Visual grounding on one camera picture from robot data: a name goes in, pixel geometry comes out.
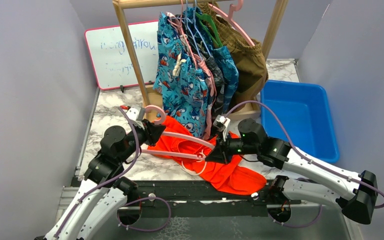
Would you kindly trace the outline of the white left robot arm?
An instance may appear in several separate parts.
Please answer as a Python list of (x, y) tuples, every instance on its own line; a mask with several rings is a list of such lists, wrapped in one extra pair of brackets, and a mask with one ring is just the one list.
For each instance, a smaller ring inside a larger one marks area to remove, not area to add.
[(123, 164), (138, 157), (142, 144), (155, 145), (166, 127), (144, 119), (130, 132), (110, 126), (100, 150), (90, 161), (84, 179), (58, 222), (41, 240), (90, 240), (116, 210), (138, 198), (137, 184), (124, 175)]

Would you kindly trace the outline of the pink plastic hanger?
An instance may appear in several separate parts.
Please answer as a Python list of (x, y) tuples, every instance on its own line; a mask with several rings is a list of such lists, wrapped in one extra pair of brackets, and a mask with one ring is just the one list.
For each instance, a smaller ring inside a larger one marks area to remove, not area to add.
[[(155, 111), (157, 114), (160, 115), (160, 117), (158, 117), (156, 120), (154, 120), (155, 124), (162, 124), (166, 120), (165, 112), (159, 106), (151, 104), (151, 105), (145, 106), (144, 109), (145, 109), (146, 114), (150, 114), (152, 111)], [(210, 144), (209, 142), (207, 142), (203, 139), (196, 138), (194, 136), (189, 136), (189, 135), (182, 134), (182, 133), (164, 131), (162, 133), (162, 136), (188, 140), (188, 141), (200, 144), (202, 146), (205, 146), (205, 147), (209, 148), (210, 150), (213, 150), (215, 148), (215, 146), (213, 144)], [(197, 161), (203, 161), (205, 159), (205, 157), (201, 156), (201, 155), (181, 153), (181, 152), (157, 151), (157, 150), (149, 150), (149, 149), (143, 150), (143, 152), (147, 153), (147, 154), (171, 156), (171, 157), (178, 157), (178, 158), (187, 158), (187, 159), (192, 159), (192, 160), (197, 160)]]

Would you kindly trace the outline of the orange mesh shorts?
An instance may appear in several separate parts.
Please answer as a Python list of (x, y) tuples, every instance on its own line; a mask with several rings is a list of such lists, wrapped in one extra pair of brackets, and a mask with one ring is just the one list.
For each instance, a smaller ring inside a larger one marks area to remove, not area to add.
[[(198, 156), (207, 156), (211, 149), (198, 143), (169, 136), (161, 136), (155, 146), (147, 149), (154, 151), (167, 151), (187, 153)], [(239, 166), (242, 158), (235, 155), (229, 164), (205, 162), (183, 157), (159, 155), (161, 158), (172, 159), (187, 170), (189, 174), (197, 174), (209, 182), (219, 192), (235, 195), (251, 195), (260, 191), (267, 183), (267, 179), (258, 172), (247, 167)]]

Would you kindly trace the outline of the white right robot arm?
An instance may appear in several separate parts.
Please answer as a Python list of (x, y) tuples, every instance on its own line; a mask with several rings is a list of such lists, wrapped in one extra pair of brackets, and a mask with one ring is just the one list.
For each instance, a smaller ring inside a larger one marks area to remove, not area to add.
[(272, 202), (308, 201), (340, 209), (345, 217), (359, 224), (372, 222), (378, 198), (374, 173), (368, 170), (358, 173), (324, 162), (288, 141), (268, 136), (264, 127), (251, 118), (239, 123), (240, 136), (233, 138), (228, 133), (230, 122), (225, 116), (216, 117), (213, 122), (216, 144), (205, 161), (229, 164), (234, 156), (255, 155), (265, 166), (310, 180), (276, 176), (268, 190)]

